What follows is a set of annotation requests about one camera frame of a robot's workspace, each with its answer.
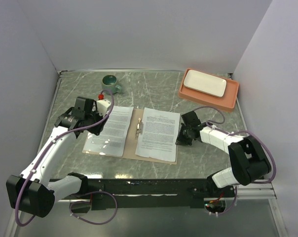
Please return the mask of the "white printed paper sheets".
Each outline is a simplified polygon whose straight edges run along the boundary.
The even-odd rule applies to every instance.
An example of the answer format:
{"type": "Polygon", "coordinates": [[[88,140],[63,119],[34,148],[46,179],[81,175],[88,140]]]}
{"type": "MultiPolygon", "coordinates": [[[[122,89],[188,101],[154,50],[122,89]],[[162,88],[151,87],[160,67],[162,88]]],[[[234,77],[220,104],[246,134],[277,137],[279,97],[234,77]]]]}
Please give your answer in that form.
{"type": "Polygon", "coordinates": [[[145,108],[135,154],[166,163],[176,163],[176,138],[180,114],[145,108]]]}

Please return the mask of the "single white printed sheet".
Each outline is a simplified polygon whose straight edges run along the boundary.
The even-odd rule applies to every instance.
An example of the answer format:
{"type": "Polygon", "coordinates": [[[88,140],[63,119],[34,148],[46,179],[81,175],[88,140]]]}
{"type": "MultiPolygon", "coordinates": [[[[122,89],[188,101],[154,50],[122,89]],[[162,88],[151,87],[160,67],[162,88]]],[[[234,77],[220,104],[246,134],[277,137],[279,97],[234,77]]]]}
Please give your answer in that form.
{"type": "Polygon", "coordinates": [[[82,152],[122,157],[133,108],[114,106],[100,135],[88,133],[82,152]]]}

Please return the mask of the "beige cardboard folder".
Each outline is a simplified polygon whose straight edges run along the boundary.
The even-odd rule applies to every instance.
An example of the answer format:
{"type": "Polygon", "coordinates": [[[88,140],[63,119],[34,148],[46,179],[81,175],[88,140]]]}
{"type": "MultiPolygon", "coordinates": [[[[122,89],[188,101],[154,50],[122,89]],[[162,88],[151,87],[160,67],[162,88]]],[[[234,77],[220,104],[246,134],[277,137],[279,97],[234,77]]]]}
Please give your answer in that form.
{"type": "MultiPolygon", "coordinates": [[[[148,162],[165,163],[165,164],[172,164],[172,165],[177,164],[177,155],[176,155],[175,161],[173,161],[173,162],[158,160],[158,159],[154,159],[154,158],[145,158],[145,157],[136,155],[136,147],[137,147],[137,142],[138,142],[138,139],[135,138],[136,123],[137,123],[136,118],[142,119],[143,113],[144,113],[143,109],[136,109],[136,108],[133,109],[133,113],[131,116],[131,121],[130,121],[130,125],[128,128],[127,137],[125,140],[125,146],[124,146],[124,151],[123,151],[122,156],[119,157],[119,156],[112,156],[112,155],[108,155],[108,154],[104,154],[104,156],[141,160],[141,161],[148,161],[148,162]]],[[[93,138],[100,138],[100,137],[101,136],[95,136],[95,135],[91,135],[91,133],[88,133],[82,152],[84,154],[99,155],[99,152],[95,152],[95,151],[88,149],[88,145],[93,145],[93,143],[92,143],[93,138]]]]}

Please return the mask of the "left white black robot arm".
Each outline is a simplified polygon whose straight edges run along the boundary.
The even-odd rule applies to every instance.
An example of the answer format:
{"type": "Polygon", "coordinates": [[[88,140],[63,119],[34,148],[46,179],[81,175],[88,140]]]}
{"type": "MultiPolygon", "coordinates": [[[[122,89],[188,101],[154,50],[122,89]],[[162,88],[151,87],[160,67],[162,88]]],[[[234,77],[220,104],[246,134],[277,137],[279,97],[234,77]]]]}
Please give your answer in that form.
{"type": "Polygon", "coordinates": [[[71,172],[65,178],[52,182],[51,176],[66,151],[81,133],[89,131],[99,135],[109,114],[113,100],[77,97],[75,105],[58,116],[49,139],[34,160],[18,176],[11,175],[6,188],[16,221],[19,212],[45,217],[55,202],[69,196],[84,198],[88,195],[88,178],[71,172]]]}

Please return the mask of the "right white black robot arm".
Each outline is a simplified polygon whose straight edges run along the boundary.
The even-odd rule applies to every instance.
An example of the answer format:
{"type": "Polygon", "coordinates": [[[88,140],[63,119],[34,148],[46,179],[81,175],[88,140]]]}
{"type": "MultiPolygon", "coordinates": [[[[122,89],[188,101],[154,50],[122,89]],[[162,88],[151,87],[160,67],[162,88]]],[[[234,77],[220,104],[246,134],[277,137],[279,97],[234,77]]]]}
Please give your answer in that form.
{"type": "Polygon", "coordinates": [[[209,195],[217,197],[227,186],[258,184],[259,178],[275,171],[271,153],[250,132],[229,133],[219,129],[213,121],[201,122],[195,111],[183,114],[181,118],[183,123],[176,139],[177,145],[190,146],[193,141],[199,141],[229,155],[230,167],[208,177],[209,195]]]}

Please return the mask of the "metal folder clip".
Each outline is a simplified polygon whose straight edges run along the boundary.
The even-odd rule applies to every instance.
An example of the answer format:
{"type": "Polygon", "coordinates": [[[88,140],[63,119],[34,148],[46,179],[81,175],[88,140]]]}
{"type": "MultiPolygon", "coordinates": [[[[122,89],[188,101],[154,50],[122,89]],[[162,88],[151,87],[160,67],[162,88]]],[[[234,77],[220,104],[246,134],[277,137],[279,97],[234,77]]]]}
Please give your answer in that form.
{"type": "Polygon", "coordinates": [[[142,131],[143,131],[143,121],[142,121],[142,118],[138,118],[138,122],[137,122],[137,125],[136,125],[136,133],[135,133],[135,138],[138,139],[139,138],[139,135],[142,134],[142,131]]]}

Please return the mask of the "teal ceramic mug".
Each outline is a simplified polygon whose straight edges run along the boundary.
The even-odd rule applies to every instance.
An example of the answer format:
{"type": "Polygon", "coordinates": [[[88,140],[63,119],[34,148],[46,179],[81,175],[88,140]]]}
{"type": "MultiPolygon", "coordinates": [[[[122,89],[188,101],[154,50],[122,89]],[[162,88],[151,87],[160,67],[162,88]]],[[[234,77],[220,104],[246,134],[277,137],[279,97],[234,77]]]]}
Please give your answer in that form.
{"type": "Polygon", "coordinates": [[[114,75],[106,75],[102,79],[102,90],[106,90],[107,94],[117,94],[122,92],[122,87],[118,84],[118,80],[114,75]]]}

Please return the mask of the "salmon rectangular tray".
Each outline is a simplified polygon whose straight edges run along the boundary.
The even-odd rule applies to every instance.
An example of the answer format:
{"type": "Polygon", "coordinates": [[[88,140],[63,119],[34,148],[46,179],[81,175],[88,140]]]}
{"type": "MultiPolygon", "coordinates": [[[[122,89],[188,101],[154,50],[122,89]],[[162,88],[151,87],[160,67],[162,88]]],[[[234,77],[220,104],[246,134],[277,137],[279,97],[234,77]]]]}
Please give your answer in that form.
{"type": "Polygon", "coordinates": [[[231,79],[227,79],[224,77],[216,76],[213,74],[208,74],[200,71],[196,71],[193,69],[187,69],[184,77],[182,79],[182,83],[179,88],[178,96],[182,99],[186,99],[198,104],[202,104],[205,106],[212,106],[222,111],[226,111],[231,113],[235,106],[237,93],[238,93],[239,83],[233,81],[231,79]],[[216,96],[214,94],[209,94],[204,91],[195,90],[192,87],[185,86],[186,77],[193,76],[194,78],[206,77],[206,80],[203,79],[193,79],[193,81],[197,84],[202,85],[202,83],[213,84],[214,81],[220,80],[223,82],[224,89],[215,89],[215,91],[222,91],[222,96],[216,96]]]}

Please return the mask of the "white rectangular plate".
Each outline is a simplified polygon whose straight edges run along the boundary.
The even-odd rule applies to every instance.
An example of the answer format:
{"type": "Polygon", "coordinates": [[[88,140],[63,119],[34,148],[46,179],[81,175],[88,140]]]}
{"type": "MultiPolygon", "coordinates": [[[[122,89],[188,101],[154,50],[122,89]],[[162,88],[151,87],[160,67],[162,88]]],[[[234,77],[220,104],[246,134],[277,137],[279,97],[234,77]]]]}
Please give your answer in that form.
{"type": "Polygon", "coordinates": [[[227,82],[217,76],[189,70],[184,78],[184,87],[215,97],[223,97],[227,82]]]}

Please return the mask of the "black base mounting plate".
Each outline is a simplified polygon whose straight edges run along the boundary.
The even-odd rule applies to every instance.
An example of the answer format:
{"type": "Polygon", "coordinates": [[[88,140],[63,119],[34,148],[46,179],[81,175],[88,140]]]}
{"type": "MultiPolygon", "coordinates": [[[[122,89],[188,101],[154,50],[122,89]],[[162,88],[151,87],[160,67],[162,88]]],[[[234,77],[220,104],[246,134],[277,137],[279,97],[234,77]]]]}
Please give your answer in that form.
{"type": "Polygon", "coordinates": [[[233,186],[218,188],[208,179],[90,179],[85,195],[65,200],[92,201],[92,210],[107,208],[203,208],[204,200],[232,198],[233,186]]]}

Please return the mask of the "aluminium extrusion rail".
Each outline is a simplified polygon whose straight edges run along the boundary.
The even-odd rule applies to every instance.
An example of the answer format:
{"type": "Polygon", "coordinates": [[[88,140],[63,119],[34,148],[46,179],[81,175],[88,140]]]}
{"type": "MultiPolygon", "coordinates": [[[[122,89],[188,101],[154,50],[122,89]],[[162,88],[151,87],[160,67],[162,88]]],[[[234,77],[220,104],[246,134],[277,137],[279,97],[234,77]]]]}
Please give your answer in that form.
{"type": "MultiPolygon", "coordinates": [[[[75,178],[74,182],[57,180],[50,182],[49,187],[36,182],[28,182],[22,192],[20,201],[21,208],[50,208],[57,201],[66,198],[69,195],[85,195],[88,190],[89,180],[80,180],[75,178]]],[[[274,190],[270,184],[233,187],[235,196],[241,199],[269,199],[275,198],[274,190]]],[[[218,197],[215,201],[231,199],[218,197]]]]}

